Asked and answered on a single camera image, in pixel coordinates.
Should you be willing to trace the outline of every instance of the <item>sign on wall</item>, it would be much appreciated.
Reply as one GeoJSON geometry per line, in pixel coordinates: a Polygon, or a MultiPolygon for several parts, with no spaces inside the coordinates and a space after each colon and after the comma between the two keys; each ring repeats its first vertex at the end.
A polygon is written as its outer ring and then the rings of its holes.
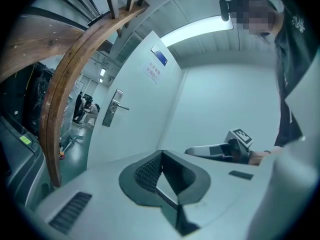
{"type": "Polygon", "coordinates": [[[156,85],[159,84],[159,80],[162,77],[163,71],[161,71],[153,62],[149,62],[142,68],[142,71],[151,79],[156,85]]]}
{"type": "Polygon", "coordinates": [[[167,58],[164,56],[164,54],[159,50],[159,48],[154,45],[151,48],[151,51],[153,52],[153,54],[159,59],[159,61],[161,61],[161,63],[165,66],[168,62],[167,58]]]}

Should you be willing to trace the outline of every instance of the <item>black jacket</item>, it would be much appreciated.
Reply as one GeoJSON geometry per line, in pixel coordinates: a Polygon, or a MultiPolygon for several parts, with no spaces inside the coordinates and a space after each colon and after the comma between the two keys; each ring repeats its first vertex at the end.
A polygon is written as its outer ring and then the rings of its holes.
{"type": "Polygon", "coordinates": [[[297,5],[292,0],[282,0],[282,2],[285,7],[284,22],[275,38],[278,50],[277,79],[281,119],[279,134],[274,145],[279,147],[303,135],[285,99],[308,70],[319,45],[311,25],[297,5]]]}

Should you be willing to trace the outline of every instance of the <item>person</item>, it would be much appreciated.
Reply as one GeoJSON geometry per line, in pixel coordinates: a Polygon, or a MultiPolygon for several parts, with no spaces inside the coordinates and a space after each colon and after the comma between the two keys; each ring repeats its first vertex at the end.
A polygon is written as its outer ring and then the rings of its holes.
{"type": "Polygon", "coordinates": [[[95,104],[96,108],[98,109],[98,113],[100,112],[100,106],[96,103],[95,104]]]}
{"type": "Polygon", "coordinates": [[[269,35],[275,37],[276,79],[281,114],[279,132],[272,150],[251,151],[251,165],[259,165],[265,156],[280,153],[283,146],[302,136],[285,99],[308,70],[319,45],[314,30],[298,6],[292,0],[281,1],[284,5],[282,12],[278,12],[270,0],[229,2],[229,13],[238,26],[249,30],[249,34],[266,43],[269,35]]]}
{"type": "Polygon", "coordinates": [[[87,124],[89,122],[89,120],[93,118],[93,120],[94,120],[93,125],[95,125],[96,119],[98,117],[98,113],[99,113],[98,107],[96,106],[96,104],[92,104],[89,108],[89,111],[87,112],[85,119],[84,119],[84,123],[87,124]]]}
{"type": "Polygon", "coordinates": [[[82,120],[82,118],[84,117],[84,115],[86,114],[85,109],[90,108],[91,106],[91,102],[87,101],[85,97],[81,98],[81,104],[79,107],[79,111],[76,115],[76,117],[73,119],[73,121],[77,124],[79,124],[79,122],[82,120]]]}
{"type": "Polygon", "coordinates": [[[76,101],[75,101],[75,107],[74,107],[74,112],[73,112],[74,119],[78,116],[78,111],[79,111],[80,105],[82,103],[81,95],[82,95],[82,91],[80,91],[80,93],[78,94],[78,97],[76,98],[76,101]]]}

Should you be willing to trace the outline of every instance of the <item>white door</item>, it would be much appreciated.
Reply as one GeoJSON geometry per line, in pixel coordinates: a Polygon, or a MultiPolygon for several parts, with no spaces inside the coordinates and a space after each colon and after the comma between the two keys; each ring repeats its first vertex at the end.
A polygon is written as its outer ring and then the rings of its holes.
{"type": "Polygon", "coordinates": [[[133,51],[116,76],[95,122],[87,168],[146,151],[154,151],[173,106],[182,71],[172,54],[151,32],[133,51]],[[151,51],[156,47],[167,59],[164,66],[151,51]],[[110,127],[102,125],[110,102],[123,92],[110,127]]]}

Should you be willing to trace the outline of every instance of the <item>person in white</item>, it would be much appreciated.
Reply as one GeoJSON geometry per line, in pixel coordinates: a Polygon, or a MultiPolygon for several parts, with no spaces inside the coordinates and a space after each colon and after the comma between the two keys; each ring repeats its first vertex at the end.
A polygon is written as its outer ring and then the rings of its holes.
{"type": "Polygon", "coordinates": [[[84,123],[87,124],[88,121],[89,121],[91,118],[93,118],[93,125],[95,125],[96,119],[97,119],[97,117],[98,117],[98,113],[99,113],[99,111],[98,111],[97,106],[96,106],[95,104],[92,104],[92,105],[90,106],[90,108],[89,108],[89,111],[87,112],[87,115],[86,115],[85,119],[84,119],[84,123]]]}
{"type": "Polygon", "coordinates": [[[85,97],[81,98],[81,104],[79,106],[79,110],[77,112],[77,116],[74,118],[74,122],[76,122],[77,124],[82,120],[82,118],[85,115],[85,108],[86,108],[86,99],[85,97]]]}

